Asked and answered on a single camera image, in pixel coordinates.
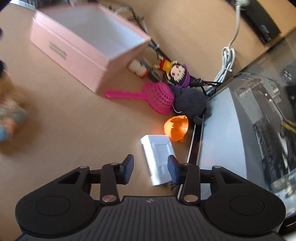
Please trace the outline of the orange plastic pumpkin shell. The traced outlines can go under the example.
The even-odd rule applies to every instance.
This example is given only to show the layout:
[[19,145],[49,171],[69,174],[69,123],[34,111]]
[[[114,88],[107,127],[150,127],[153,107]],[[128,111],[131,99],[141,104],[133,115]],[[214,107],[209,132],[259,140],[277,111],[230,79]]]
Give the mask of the orange plastic pumpkin shell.
[[189,128],[189,120],[185,115],[168,119],[164,124],[164,132],[172,142],[182,142]]

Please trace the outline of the black plush toy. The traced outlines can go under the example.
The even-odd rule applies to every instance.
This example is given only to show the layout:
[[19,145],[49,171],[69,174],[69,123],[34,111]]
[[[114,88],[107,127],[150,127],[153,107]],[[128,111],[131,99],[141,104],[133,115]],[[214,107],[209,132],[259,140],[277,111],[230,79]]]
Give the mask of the black plush toy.
[[175,113],[185,115],[196,125],[201,125],[203,123],[202,116],[206,111],[208,102],[204,93],[191,87],[177,88],[171,85],[170,89],[175,97],[173,102]]

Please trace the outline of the pink plastic strainer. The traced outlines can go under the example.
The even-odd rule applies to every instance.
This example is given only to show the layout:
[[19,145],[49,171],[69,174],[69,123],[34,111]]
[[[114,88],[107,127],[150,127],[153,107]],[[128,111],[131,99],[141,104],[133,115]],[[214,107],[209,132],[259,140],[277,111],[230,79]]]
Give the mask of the pink plastic strainer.
[[145,100],[155,111],[161,114],[170,114],[175,99],[170,87],[163,83],[145,83],[141,92],[106,90],[105,96],[109,99],[136,99]]

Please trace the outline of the purple cartoon girl figure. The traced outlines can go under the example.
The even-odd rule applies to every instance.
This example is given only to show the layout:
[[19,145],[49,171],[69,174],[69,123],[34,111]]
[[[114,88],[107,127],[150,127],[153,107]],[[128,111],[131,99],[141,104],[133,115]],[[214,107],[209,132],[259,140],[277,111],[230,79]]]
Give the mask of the purple cartoon girl figure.
[[167,82],[177,88],[186,88],[195,84],[202,83],[200,78],[192,77],[185,64],[178,61],[170,61],[163,56],[158,56],[159,64],[153,64],[152,69],[161,70]]

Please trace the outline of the white power adapter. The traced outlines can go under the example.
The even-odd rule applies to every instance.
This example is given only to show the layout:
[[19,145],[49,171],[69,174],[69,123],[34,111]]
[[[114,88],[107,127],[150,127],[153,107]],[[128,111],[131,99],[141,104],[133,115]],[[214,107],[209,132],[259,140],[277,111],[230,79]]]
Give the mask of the white power adapter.
[[174,149],[167,135],[145,135],[140,139],[144,149],[151,182],[159,186],[171,182],[168,171],[168,156],[174,155]]

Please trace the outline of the glass computer case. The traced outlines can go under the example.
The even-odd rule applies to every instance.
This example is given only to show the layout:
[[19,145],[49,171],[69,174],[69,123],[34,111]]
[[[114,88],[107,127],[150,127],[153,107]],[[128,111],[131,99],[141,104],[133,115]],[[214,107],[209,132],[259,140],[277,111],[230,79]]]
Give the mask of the glass computer case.
[[295,30],[234,74],[193,126],[188,163],[223,166],[277,195],[295,227]]

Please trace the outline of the black toy block bar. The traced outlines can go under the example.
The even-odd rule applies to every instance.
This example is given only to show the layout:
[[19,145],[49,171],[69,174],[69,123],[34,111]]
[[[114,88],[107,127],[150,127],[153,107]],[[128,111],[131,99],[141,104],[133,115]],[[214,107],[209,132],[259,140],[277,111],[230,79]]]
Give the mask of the black toy block bar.
[[158,75],[158,73],[152,69],[151,65],[148,64],[148,62],[142,58],[140,60],[141,65],[145,66],[145,68],[148,71],[147,77],[154,83],[156,82],[162,82],[163,79]]

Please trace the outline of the white red small bottle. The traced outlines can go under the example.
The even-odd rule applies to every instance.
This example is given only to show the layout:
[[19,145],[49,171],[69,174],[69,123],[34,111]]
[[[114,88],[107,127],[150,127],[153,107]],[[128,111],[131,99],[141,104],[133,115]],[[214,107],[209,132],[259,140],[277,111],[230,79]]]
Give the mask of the white red small bottle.
[[145,78],[149,73],[148,69],[144,65],[142,65],[140,61],[138,61],[137,59],[133,59],[133,61],[131,61],[131,63],[128,66],[128,69],[140,78]]

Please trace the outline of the pink cardboard box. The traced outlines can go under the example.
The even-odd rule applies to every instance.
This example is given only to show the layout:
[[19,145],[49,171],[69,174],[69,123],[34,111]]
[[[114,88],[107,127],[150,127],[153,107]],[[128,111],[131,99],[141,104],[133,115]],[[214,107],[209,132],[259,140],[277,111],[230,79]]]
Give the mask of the pink cardboard box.
[[92,92],[144,51],[151,37],[98,3],[36,10],[30,40]]

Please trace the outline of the black wall socket strip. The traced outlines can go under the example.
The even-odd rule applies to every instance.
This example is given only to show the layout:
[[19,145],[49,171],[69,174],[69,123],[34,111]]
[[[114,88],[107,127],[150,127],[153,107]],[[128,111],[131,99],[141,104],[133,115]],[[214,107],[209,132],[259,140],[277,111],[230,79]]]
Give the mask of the black wall socket strip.
[[258,1],[227,1],[227,3],[234,8],[240,5],[241,17],[252,28],[262,44],[270,43],[281,33],[274,20]]

